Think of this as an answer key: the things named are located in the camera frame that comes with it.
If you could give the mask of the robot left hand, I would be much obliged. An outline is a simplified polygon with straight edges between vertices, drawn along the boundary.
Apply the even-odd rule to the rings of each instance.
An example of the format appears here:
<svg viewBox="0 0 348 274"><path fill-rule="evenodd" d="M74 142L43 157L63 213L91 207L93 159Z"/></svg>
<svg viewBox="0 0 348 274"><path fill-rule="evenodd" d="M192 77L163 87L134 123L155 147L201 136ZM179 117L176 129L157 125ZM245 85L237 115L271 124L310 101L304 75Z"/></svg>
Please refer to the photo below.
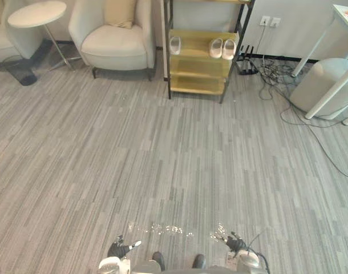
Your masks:
<svg viewBox="0 0 348 274"><path fill-rule="evenodd" d="M116 238L116 241L113 242L108 250L107 256L108 257L118 257L119 259L122 259L126 256L128 252L131 250L137 248L142 244L141 240L138 240L132 244L125 245L123 235L119 235Z"/></svg>

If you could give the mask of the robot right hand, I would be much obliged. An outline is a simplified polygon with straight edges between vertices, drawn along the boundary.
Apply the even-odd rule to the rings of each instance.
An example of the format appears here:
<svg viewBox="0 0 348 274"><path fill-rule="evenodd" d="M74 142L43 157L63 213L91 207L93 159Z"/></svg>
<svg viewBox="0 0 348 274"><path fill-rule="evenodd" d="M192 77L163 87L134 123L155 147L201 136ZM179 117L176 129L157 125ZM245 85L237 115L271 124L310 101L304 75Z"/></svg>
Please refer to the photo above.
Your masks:
<svg viewBox="0 0 348 274"><path fill-rule="evenodd" d="M230 234L231 235L225 239L225 244L229 247L231 252L237 253L242 249L247 249L246 242L244 242L237 233L232 231Z"/></svg>

